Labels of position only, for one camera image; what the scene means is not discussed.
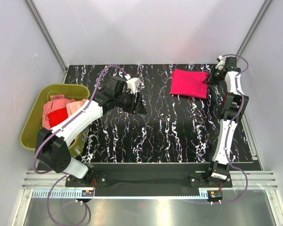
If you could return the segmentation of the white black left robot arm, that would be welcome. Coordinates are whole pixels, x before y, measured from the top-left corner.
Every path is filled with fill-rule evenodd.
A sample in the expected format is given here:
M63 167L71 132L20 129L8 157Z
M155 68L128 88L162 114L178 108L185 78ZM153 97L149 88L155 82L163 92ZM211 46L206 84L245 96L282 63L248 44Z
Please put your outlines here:
M88 186L93 171L71 156L69 146L88 125L115 107L130 114L146 114L142 95L137 91L140 84L139 78L111 77L106 86L94 91L90 99L66 120L50 130L39 130L35 159L56 173L75 177L81 186Z

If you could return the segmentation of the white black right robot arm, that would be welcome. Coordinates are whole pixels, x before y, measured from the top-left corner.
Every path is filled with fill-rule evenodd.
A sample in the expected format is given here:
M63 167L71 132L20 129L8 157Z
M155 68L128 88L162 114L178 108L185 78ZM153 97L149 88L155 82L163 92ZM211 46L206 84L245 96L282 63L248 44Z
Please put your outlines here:
M230 168L234 168L230 161L234 132L249 101L241 86L241 74L248 69L248 62L236 54L221 55L217 61L218 64L202 82L207 85L217 85L224 81L227 88L218 115L220 129L216 150L204 175L204 182L212 187L229 180Z

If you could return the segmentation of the magenta pink t-shirt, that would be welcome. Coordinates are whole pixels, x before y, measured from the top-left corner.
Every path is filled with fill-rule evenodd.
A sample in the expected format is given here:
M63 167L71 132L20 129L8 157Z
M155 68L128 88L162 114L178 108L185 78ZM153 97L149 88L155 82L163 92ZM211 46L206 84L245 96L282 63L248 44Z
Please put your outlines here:
M207 98L207 84L203 81L208 72L193 72L175 69L172 72L170 95Z

